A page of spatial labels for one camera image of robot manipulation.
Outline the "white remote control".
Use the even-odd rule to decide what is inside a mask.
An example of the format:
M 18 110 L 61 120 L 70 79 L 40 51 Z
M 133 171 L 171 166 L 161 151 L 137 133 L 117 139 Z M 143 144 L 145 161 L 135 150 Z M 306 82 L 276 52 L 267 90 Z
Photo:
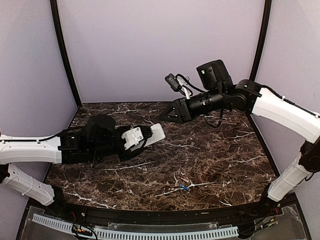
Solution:
M 130 143 L 130 148 L 128 150 L 134 151 L 139 149 L 141 146 L 147 147 L 163 140 L 166 137 L 160 123 L 150 126 L 149 129 L 151 130 L 151 137 L 149 138 L 143 137 L 142 127 L 137 126 L 129 130 L 128 138 L 125 138 L 126 140 L 129 140 Z

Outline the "blue battery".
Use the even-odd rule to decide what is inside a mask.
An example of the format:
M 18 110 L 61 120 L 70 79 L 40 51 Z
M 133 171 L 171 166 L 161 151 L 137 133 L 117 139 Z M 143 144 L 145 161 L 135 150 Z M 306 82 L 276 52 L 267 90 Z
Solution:
M 189 188 L 186 187 L 186 186 L 184 186 L 183 184 L 180 184 L 179 186 L 180 186 L 180 188 L 182 188 L 182 189 L 184 189 L 184 190 L 186 190 L 186 191 L 189 191 Z

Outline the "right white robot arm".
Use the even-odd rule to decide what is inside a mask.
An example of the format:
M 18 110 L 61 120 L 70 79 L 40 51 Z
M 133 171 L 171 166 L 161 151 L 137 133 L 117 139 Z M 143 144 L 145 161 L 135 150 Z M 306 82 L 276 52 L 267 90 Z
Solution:
M 281 96 L 271 87 L 249 79 L 233 84 L 224 62 L 214 60 L 197 67 L 206 91 L 176 99 L 159 116 L 161 120 L 183 124 L 212 111 L 239 110 L 269 119 L 305 139 L 297 158 L 266 189 L 255 213 L 266 217 L 293 188 L 320 171 L 320 115 Z

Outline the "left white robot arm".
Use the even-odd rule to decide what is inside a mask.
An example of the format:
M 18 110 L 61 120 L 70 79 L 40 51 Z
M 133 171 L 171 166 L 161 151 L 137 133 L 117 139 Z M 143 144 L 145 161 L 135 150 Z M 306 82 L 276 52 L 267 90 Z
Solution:
M 51 210 L 60 218 L 71 213 L 63 191 L 44 184 L 24 173 L 16 163 L 43 162 L 72 165 L 92 163 L 117 155 L 121 161 L 130 160 L 144 151 L 153 131 L 149 126 L 116 127 L 113 117 L 105 114 L 90 116 L 84 126 L 71 127 L 52 136 L 0 137 L 0 183 L 28 196 Z

